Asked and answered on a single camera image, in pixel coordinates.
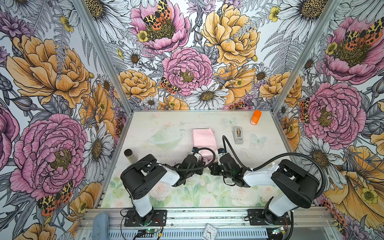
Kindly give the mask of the purple and pink wrapping paper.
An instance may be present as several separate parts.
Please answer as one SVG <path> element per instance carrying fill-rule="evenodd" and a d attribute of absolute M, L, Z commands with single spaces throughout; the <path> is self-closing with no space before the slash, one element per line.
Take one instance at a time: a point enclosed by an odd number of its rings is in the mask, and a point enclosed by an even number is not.
<path fill-rule="evenodd" d="M 214 132 L 212 129 L 194 129 L 193 130 L 193 142 L 194 147 L 197 148 L 209 148 L 215 154 L 217 153 L 218 147 Z M 213 159 L 213 154 L 208 150 L 201 150 L 199 153 L 204 158 L 204 162 L 208 163 Z"/>

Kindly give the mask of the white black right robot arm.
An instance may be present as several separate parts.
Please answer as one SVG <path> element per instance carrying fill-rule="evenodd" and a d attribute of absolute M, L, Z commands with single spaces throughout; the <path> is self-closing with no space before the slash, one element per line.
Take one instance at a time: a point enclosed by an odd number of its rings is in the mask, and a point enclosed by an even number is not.
<path fill-rule="evenodd" d="M 270 163 L 288 156 L 307 158 L 299 153 L 285 153 L 273 157 L 258 169 L 246 170 L 245 167 L 240 167 L 229 153 L 220 149 L 218 162 L 213 163 L 209 169 L 211 175 L 230 179 L 233 185 L 239 188 L 275 186 L 280 189 L 282 193 L 271 197 L 264 209 L 255 214 L 248 214 L 250 221 L 257 220 L 262 225 L 275 225 L 290 211 L 310 208 L 313 200 L 325 189 L 324 184 L 314 175 L 290 160 L 283 159 L 278 165 L 267 168 Z"/>

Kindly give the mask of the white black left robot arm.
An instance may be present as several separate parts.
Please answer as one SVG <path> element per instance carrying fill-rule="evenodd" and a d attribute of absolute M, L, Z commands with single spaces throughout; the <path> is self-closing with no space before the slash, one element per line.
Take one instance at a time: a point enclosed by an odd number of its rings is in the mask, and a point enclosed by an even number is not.
<path fill-rule="evenodd" d="M 152 214 L 149 194 L 159 182 L 172 187 L 184 185 L 194 174 L 201 175 L 206 166 L 200 154 L 187 155 L 182 163 L 173 167 L 161 164 L 154 155 L 148 154 L 127 167 L 121 174 L 121 180 L 131 197 L 136 214 L 144 219 Z"/>

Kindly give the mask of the grey tape dispenser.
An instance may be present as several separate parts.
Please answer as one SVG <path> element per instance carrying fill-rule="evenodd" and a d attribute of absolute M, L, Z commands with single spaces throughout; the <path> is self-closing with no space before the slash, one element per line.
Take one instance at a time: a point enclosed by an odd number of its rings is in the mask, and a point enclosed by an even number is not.
<path fill-rule="evenodd" d="M 244 142 L 243 130 L 241 127 L 234 127 L 233 138 L 236 145 L 242 145 Z"/>

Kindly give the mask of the orange plastic bottle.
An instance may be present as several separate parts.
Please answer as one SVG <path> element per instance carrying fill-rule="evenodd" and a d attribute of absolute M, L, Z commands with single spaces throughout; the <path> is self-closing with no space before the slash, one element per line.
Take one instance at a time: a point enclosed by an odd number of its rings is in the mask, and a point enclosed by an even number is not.
<path fill-rule="evenodd" d="M 251 117 L 250 123 L 252 125 L 257 125 L 261 116 L 262 116 L 262 112 L 259 110 L 255 110 L 252 117 Z"/>

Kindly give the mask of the small jar with dark lid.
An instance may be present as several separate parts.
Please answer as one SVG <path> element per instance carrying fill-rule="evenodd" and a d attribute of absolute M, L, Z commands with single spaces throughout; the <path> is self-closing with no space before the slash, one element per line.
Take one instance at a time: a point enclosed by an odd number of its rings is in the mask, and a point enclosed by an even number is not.
<path fill-rule="evenodd" d="M 124 151 L 124 155 L 131 164 L 134 164 L 138 161 L 137 157 L 135 156 L 135 154 L 131 149 L 126 149 Z"/>

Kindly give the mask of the small white clock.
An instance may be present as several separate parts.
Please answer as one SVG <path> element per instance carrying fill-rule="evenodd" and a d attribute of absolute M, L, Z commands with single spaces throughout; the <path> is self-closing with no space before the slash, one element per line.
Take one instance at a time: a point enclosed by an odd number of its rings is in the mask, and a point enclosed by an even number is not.
<path fill-rule="evenodd" d="M 215 240 L 218 236 L 219 230 L 211 224 L 206 224 L 202 234 L 204 240 Z"/>

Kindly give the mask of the green circuit board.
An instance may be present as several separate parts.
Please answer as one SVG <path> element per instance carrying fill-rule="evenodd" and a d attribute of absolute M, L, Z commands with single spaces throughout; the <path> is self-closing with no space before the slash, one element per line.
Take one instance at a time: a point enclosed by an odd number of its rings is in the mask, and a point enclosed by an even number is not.
<path fill-rule="evenodd" d="M 157 229 L 157 228 L 143 229 L 143 230 L 138 230 L 138 234 L 140 234 L 140 235 L 155 235 L 160 230 L 161 229 Z"/>

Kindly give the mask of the grey cloth roll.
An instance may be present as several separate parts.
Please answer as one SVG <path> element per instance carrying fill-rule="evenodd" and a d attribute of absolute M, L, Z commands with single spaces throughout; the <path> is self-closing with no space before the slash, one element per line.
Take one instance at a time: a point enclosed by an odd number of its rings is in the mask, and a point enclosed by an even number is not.
<path fill-rule="evenodd" d="M 98 214 L 93 221 L 92 240 L 109 239 L 109 215 L 107 213 Z"/>

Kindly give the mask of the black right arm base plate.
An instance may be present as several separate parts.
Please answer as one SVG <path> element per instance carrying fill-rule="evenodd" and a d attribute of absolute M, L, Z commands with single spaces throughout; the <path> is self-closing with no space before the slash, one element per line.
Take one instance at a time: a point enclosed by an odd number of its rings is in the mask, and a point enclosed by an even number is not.
<path fill-rule="evenodd" d="M 283 214 L 282 217 L 277 217 L 272 212 L 264 209 L 248 209 L 244 220 L 249 222 L 251 226 L 288 226 L 291 224 L 288 213 Z"/>

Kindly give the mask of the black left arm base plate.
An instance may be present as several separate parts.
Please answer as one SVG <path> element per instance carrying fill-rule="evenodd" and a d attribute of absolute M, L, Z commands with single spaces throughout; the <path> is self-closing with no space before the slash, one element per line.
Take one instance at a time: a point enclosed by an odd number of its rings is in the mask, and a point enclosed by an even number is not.
<path fill-rule="evenodd" d="M 164 227 L 167 222 L 167 210 L 152 210 L 140 217 L 135 210 L 128 210 L 125 215 L 125 227 Z"/>

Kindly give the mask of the aluminium frame rail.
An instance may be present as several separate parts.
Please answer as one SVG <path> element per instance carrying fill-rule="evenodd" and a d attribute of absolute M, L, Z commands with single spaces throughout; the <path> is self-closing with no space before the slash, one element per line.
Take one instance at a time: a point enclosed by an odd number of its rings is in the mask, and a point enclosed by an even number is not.
<path fill-rule="evenodd" d="M 131 209 L 91 209 L 82 220 L 77 240 L 92 240 L 94 218 L 109 215 L 109 240 L 203 240 L 206 224 L 219 230 L 216 240 L 341 240 L 343 237 L 331 214 L 324 207 L 296 209 L 288 226 L 251 226 L 244 220 L 251 208 L 167 208 L 164 227 L 125 227 Z M 155 235 L 140 235 L 138 230 L 161 229 Z"/>

